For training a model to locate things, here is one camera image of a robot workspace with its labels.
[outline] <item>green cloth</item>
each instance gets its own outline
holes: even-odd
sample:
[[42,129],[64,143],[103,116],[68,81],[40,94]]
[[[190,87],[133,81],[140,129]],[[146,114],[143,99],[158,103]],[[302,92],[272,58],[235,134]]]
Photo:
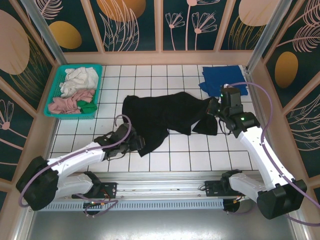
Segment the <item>green cloth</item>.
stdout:
[[97,105],[95,105],[94,103],[86,102],[83,100],[77,101],[76,105],[80,108],[80,111],[83,114],[94,113],[98,109]]

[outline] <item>teal basket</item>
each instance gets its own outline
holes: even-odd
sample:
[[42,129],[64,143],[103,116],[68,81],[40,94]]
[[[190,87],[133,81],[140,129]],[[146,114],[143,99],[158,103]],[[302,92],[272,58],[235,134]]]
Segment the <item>teal basket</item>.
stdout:
[[77,119],[94,119],[96,116],[96,112],[92,113],[80,113],[80,114],[52,114],[49,109],[48,105],[53,102],[53,98],[55,97],[60,97],[61,96],[61,91],[60,91],[60,83],[64,83],[66,79],[66,69],[77,69],[77,68],[93,68],[96,73],[98,74],[98,84],[96,86],[96,91],[95,94],[92,98],[92,103],[96,104],[98,103],[98,96],[99,96],[99,91],[100,91],[100,84],[101,84],[101,76],[102,76],[102,66],[99,64],[69,64],[69,65],[61,65],[58,67],[56,74],[54,76],[54,80],[51,86],[51,90],[48,96],[48,99],[45,104],[44,108],[44,115],[47,117],[54,117],[57,119],[62,119],[62,120],[77,120]]

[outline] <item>clothing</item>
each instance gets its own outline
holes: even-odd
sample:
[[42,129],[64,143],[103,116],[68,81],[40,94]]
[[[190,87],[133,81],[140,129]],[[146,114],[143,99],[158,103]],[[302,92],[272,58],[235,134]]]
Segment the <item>clothing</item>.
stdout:
[[[143,98],[127,96],[123,101],[122,114],[130,118],[137,134],[144,138],[145,147],[138,151],[140,156],[158,148],[168,136],[168,129],[190,135],[191,125],[207,115],[210,100],[200,100],[186,92]],[[205,124],[200,122],[198,130],[217,135],[218,125],[214,117]]]
[[[203,67],[204,82],[199,87],[210,97],[218,97],[221,94],[221,87],[224,84],[245,82],[245,78],[238,65]],[[241,95],[248,95],[245,85],[236,86],[240,89]]]
[[93,67],[68,68],[65,81],[60,83],[61,98],[68,98],[80,89],[97,89],[98,74]]
[[94,113],[98,109],[97,105],[95,105],[93,102],[86,102],[83,100],[77,101],[76,105],[78,108],[80,108],[80,111],[83,114]]
[[48,110],[52,114],[80,114],[81,111],[77,106],[77,101],[82,100],[90,103],[95,92],[93,89],[80,89],[68,98],[54,97],[53,102],[48,105]]

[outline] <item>pink cloth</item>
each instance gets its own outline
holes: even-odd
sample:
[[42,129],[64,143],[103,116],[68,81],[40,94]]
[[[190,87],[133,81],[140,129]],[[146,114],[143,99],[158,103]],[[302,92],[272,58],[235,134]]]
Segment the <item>pink cloth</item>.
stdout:
[[53,102],[48,105],[48,109],[52,114],[80,114],[77,101],[83,100],[90,103],[95,92],[94,89],[80,89],[68,98],[54,97]]

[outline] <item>white tile floor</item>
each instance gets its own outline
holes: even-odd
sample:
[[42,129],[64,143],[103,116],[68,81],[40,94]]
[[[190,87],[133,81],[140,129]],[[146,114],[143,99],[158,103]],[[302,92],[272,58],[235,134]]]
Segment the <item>white tile floor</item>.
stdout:
[[[209,96],[198,84],[204,81],[202,67],[211,65],[144,65],[103,67],[98,113],[92,120],[61,120],[52,146],[56,158],[92,142],[114,129],[114,117],[121,114],[127,95],[156,97],[187,92],[198,99]],[[254,112],[250,95],[242,96],[245,111]],[[140,157],[137,152],[124,158],[92,164],[81,171],[158,172],[256,170],[244,146],[233,135],[193,133],[190,136],[169,131],[169,137],[154,152]]]

